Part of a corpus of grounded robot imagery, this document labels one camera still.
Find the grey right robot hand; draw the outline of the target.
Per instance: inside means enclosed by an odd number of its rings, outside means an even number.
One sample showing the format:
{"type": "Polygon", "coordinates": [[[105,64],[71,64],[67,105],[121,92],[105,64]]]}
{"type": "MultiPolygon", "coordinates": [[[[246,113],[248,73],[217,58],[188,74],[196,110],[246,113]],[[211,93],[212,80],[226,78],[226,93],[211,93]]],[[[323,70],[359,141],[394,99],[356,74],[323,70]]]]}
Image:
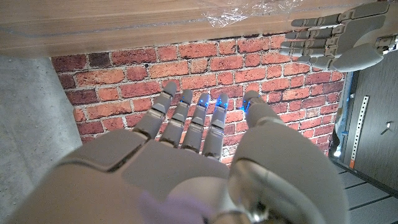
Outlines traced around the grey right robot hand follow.
{"type": "Polygon", "coordinates": [[[348,223],[336,167],[285,125],[256,91],[243,98],[248,130],[233,161],[220,161],[228,96],[202,95],[185,124],[185,90],[169,83],[128,131],[104,134],[65,156],[10,216],[9,223],[348,223]]]}

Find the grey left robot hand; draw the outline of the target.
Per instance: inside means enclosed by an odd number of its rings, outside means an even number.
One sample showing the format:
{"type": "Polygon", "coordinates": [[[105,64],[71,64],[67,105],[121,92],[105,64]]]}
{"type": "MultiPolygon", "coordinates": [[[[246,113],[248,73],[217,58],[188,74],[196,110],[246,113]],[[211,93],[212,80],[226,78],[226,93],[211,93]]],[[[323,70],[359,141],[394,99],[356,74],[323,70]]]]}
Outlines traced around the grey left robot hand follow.
{"type": "Polygon", "coordinates": [[[307,30],[285,35],[279,53],[322,70],[353,72],[397,50],[397,3],[370,2],[341,14],[295,19],[307,30]]]}

